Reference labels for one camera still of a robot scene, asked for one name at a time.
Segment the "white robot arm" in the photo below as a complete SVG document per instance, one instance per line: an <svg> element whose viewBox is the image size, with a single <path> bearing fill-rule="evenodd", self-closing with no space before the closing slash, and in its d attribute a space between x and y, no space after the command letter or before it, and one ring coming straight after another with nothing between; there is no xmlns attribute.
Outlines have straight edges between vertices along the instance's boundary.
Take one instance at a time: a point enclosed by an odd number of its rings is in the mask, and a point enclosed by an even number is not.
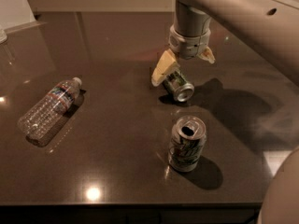
<svg viewBox="0 0 299 224"><path fill-rule="evenodd" d="M219 22L299 85L299 10L292 0L176 0L170 50L152 74L153 85L160 85L178 67L178 58L211 59L207 50L209 19ZM299 224L299 148L274 175L257 224Z"/></svg>

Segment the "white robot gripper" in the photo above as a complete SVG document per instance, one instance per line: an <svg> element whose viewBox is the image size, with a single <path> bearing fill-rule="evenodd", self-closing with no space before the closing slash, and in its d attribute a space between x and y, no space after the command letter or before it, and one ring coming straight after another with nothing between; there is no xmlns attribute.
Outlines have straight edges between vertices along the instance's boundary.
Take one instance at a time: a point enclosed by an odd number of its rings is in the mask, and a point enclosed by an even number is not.
<svg viewBox="0 0 299 224"><path fill-rule="evenodd" d="M210 30L207 29L199 36L187 37L180 35L175 30L175 27L171 26L168 39L170 49L162 54L157 63L151 76L152 85L158 87L164 82L167 76L179 69L176 55L184 60L189 60L197 56L198 58L213 64L216 59L212 50L208 47L210 34Z"/></svg>

